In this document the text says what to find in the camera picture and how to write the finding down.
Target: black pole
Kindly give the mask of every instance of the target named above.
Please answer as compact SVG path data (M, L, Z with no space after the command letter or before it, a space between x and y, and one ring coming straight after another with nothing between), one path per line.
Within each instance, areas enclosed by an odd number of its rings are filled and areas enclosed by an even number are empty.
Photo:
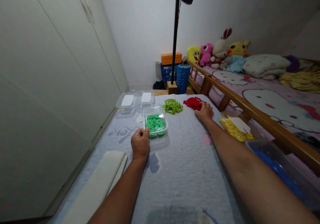
M178 21L179 21L179 1L180 0L176 0L176 14L174 16L174 34L173 34L171 84L173 84L175 59L176 59L176 45L177 45L177 33L178 33Z

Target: wooden bed frame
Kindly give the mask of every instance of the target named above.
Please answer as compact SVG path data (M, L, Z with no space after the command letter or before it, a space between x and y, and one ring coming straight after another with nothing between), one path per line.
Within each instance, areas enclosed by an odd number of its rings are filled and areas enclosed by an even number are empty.
M265 130L267 130L272 136L275 137L275 140L273 142L286 154L295 154L301 161L309 166L311 170L313 170L317 175L320 175L320 154L316 150L301 141L298 137L289 132L279 123L272 120L264 112L254 107L246 99L240 97L234 91L212 78L211 73L207 72L205 69L201 68L188 59L186 60L186 62L187 64L191 65L189 82L198 94L204 94L208 96L212 85L215 86L224 94L224 97L222 98L218 106L218 110L220 112L224 111L229 101L232 100L243 110L242 118L244 120L250 120L251 118L253 118ZM194 77L192 77L192 72L194 69L195 75ZM204 80L201 87L196 83L198 72L204 75Z

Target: bunny plush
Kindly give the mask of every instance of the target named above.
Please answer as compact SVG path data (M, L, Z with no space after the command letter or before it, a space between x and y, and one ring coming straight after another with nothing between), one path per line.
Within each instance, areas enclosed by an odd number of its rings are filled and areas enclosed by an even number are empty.
M216 41L212 50L212 57L210 61L212 62L211 67L213 69L220 68L221 70L226 70L228 64L225 62L225 57L227 56L227 51L229 48L227 38L231 35L232 29L226 29L220 40Z

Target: orange box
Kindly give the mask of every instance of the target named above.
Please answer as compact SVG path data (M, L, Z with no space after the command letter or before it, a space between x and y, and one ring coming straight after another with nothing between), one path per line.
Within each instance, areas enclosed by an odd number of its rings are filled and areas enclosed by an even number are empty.
M161 54L161 62L162 65L171 65L172 64L172 53ZM181 63L182 62L182 53L176 52L176 58L174 63Z

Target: wardrobe door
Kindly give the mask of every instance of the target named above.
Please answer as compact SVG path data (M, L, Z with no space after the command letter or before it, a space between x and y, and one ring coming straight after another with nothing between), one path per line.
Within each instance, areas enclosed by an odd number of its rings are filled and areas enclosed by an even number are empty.
M128 88L126 76L119 58L119 54L112 37L111 29L107 21L101 0L87 0L91 9L93 27L98 35L103 51L117 81L121 92Z
M120 90L104 55L99 39L86 15L84 0L39 0L53 25L111 111L120 96ZM104 119L107 113L101 113Z
M89 142L0 74L0 222L41 217Z
M112 109L38 0L0 0L0 16L0 72L91 142Z

